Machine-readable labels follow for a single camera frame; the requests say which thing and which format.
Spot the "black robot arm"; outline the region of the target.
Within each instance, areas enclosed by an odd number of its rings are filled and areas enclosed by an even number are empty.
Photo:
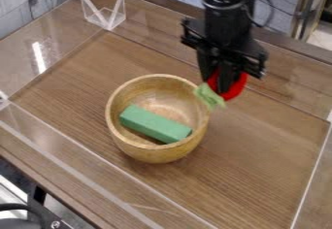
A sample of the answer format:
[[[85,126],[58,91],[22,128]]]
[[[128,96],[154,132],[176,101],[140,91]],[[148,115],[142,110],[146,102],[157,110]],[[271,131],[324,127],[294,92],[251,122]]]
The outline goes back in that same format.
[[[236,97],[252,76],[260,79],[270,54],[252,35],[264,27],[255,18],[256,0],[203,0],[203,19],[183,20],[183,43],[197,53],[201,79],[225,99]]]

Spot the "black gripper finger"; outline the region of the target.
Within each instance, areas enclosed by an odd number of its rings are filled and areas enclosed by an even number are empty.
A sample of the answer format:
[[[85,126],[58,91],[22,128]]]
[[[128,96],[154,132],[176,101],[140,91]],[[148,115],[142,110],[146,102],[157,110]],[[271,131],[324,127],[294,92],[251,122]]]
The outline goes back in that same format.
[[[217,79],[217,90],[220,94],[232,91],[232,88],[236,85],[239,78],[239,66],[235,65],[231,61],[223,61],[220,63],[220,75]]]
[[[199,62],[201,78],[207,82],[215,73],[219,60],[205,50],[200,49],[197,51],[197,62]]]

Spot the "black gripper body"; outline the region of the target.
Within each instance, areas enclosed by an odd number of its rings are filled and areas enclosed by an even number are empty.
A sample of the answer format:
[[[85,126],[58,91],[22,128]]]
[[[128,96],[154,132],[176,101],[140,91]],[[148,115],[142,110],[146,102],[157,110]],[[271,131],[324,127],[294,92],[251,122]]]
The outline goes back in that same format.
[[[196,52],[201,49],[213,55],[217,67],[228,60],[239,66],[240,73],[260,79],[270,55],[252,36],[252,12],[252,0],[228,6],[207,2],[205,18],[183,20],[183,43]]]

